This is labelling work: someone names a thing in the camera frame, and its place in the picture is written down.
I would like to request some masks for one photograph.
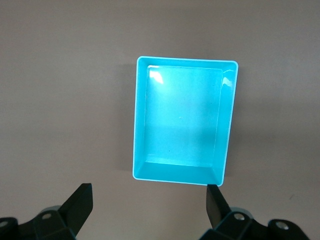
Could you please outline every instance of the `silver bolt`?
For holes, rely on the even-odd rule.
[[[275,223],[275,225],[280,228],[280,229],[283,229],[283,230],[288,230],[289,229],[289,226],[287,224],[285,224],[283,221],[277,221]]]
[[[7,221],[2,221],[2,222],[0,222],[0,228],[6,226],[7,224],[8,224]]]
[[[43,220],[49,219],[49,218],[51,218],[51,213],[46,213],[45,215],[42,216]]]
[[[235,219],[243,221],[245,220],[245,216],[243,216],[241,213],[235,213],[234,214]]]

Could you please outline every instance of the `blue tray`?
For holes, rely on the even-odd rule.
[[[235,61],[138,58],[135,179],[223,184],[237,74]]]

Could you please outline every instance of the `blue plastic container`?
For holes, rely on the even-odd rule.
[[[237,74],[235,61],[138,58],[135,179],[222,185]]]

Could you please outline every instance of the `gray table surface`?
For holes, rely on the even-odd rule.
[[[320,1],[0,1],[0,217],[93,184],[79,240],[196,240],[206,187],[132,177],[136,60],[236,60],[221,191],[319,239]]]

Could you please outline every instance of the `screw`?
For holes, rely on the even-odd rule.
[[[49,219],[49,218],[51,218],[51,213],[46,213],[45,215],[42,216],[43,220]]]
[[[8,224],[7,221],[2,221],[2,222],[0,222],[0,228],[6,226],[7,224]]]
[[[235,213],[234,214],[235,219],[243,221],[245,220],[245,216],[243,216],[241,213]]]
[[[289,229],[289,226],[287,224],[285,224],[283,221],[277,221],[275,223],[275,225],[280,228],[280,229],[283,229],[283,230],[288,230]]]

